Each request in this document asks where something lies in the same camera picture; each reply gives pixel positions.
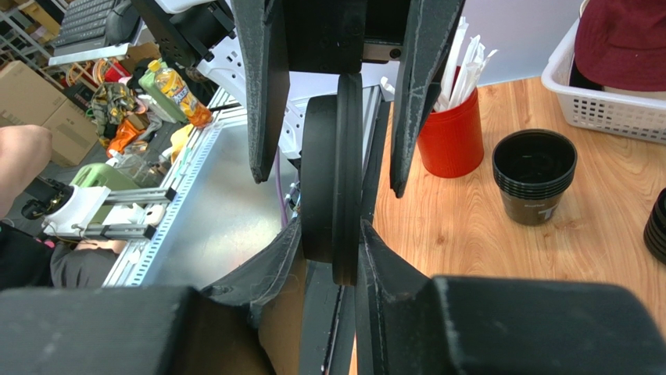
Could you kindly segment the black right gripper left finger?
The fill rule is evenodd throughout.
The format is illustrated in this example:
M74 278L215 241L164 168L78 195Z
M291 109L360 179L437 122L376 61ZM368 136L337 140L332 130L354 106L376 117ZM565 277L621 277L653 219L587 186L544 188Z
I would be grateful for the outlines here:
M1 295L4 374L297 374L306 262L293 219L218 281Z

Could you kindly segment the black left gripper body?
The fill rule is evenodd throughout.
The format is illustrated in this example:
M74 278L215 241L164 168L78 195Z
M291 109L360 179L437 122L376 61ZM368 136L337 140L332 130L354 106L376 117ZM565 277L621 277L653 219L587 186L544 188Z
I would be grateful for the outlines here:
M359 73L363 63L398 61L408 0L282 2L288 68L300 73Z

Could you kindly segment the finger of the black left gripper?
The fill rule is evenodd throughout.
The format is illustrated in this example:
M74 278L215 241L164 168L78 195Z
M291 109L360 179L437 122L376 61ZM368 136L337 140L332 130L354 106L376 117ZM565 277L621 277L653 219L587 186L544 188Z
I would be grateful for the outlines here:
M233 1L245 66L249 166L256 183L270 176L290 88L282 1Z
M390 187L397 198L405 193L417 137L436 101L442 64L464 4L463 0L410 3L392 120Z

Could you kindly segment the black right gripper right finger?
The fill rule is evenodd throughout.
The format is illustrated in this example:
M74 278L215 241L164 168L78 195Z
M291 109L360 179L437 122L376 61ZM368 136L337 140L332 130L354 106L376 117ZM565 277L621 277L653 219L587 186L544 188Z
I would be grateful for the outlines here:
M427 277L360 225L361 374L662 374L646 308L611 284Z

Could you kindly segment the black cup lid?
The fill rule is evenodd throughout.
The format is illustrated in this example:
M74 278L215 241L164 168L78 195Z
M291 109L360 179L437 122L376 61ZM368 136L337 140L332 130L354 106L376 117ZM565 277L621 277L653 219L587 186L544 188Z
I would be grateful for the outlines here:
M358 73L343 74L334 95L306 108L301 165L303 251L330 263L333 281L357 280L363 179L363 94Z

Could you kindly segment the stack of black cups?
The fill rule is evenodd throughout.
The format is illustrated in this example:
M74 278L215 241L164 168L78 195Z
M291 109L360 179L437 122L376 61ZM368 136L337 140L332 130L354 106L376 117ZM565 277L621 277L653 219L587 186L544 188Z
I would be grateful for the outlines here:
M520 130L502 139L492 153L492 172L508 217L525 226L550 221L577 161L574 144L551 130Z

